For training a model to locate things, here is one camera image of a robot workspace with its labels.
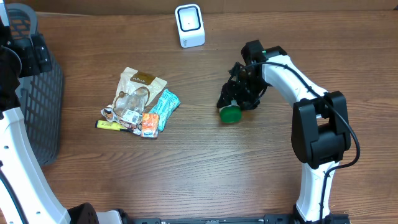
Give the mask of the yellow and blue bar packet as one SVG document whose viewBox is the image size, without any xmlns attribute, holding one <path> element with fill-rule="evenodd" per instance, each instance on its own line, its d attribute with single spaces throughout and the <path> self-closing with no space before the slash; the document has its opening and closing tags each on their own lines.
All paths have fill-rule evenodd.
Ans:
<svg viewBox="0 0 398 224">
<path fill-rule="evenodd" d="M 127 128 L 125 128 L 124 126 L 122 126 L 119 123 L 103 121 L 103 120 L 97 120 L 95 123 L 95 128 L 107 129 L 107 130 L 112 130 L 112 131 L 129 132 L 129 130 Z"/>
</svg>

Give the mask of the green lid white jar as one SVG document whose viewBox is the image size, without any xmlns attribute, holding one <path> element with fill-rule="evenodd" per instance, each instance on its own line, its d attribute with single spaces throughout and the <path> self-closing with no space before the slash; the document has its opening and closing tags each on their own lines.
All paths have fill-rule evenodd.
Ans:
<svg viewBox="0 0 398 224">
<path fill-rule="evenodd" d="M 230 105 L 219 109 L 220 118 L 223 123 L 237 123 L 242 119 L 242 111 L 236 100 L 232 100 Z"/>
</svg>

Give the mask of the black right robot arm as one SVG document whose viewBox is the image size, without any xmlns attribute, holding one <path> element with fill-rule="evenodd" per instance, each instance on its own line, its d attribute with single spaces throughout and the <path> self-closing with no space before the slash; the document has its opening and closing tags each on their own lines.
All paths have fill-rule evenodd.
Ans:
<svg viewBox="0 0 398 224">
<path fill-rule="evenodd" d="M 265 49 L 259 40 L 241 49 L 222 86 L 216 107 L 223 123 L 236 123 L 253 110 L 267 88 L 274 87 L 292 107 L 291 143 L 302 164 L 298 200 L 291 215 L 266 215 L 265 223 L 349 223 L 330 212 L 333 176 L 351 147 L 346 99 L 314 84 L 280 46 Z"/>
</svg>

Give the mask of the beige Pantree snack bag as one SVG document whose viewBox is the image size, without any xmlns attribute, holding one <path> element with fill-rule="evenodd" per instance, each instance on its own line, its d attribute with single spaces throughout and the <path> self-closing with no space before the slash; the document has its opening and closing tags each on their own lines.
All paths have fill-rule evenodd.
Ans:
<svg viewBox="0 0 398 224">
<path fill-rule="evenodd" d="M 142 136 L 145 108 L 166 85 L 167 81 L 159 77 L 127 67 L 121 73 L 113 102 L 103 108 L 101 114 L 106 121 Z"/>
</svg>

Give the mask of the orange snack packet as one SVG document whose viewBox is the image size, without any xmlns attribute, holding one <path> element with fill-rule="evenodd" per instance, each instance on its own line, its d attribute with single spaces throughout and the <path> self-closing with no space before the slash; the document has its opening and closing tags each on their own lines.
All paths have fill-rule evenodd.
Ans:
<svg viewBox="0 0 398 224">
<path fill-rule="evenodd" d="M 141 136 L 144 138 L 157 138 L 159 115 L 152 113 L 143 113 L 141 122 Z"/>
</svg>

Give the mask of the teal snack packet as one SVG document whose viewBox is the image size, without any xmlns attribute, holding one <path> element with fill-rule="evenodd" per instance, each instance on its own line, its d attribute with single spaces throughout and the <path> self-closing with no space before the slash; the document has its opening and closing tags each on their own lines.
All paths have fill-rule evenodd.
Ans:
<svg viewBox="0 0 398 224">
<path fill-rule="evenodd" d="M 157 104 L 149 111 L 149 113 L 159 115 L 158 130 L 163 131 L 167 120 L 172 113 L 179 107 L 180 100 L 177 95 L 165 89 L 160 96 Z"/>
</svg>

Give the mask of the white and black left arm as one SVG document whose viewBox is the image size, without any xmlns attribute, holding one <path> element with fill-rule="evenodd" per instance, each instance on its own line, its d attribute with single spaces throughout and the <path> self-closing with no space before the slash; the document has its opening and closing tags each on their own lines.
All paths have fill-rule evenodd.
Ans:
<svg viewBox="0 0 398 224">
<path fill-rule="evenodd" d="M 16 90 L 21 77 L 52 69 L 44 39 L 36 33 L 35 12 L 19 7 L 29 18 L 29 38 L 14 40 L 8 12 L 1 3 L 1 210 L 9 223 L 129 223 L 122 210 L 95 212 L 89 203 L 66 209 L 53 194 L 31 148 Z"/>
</svg>

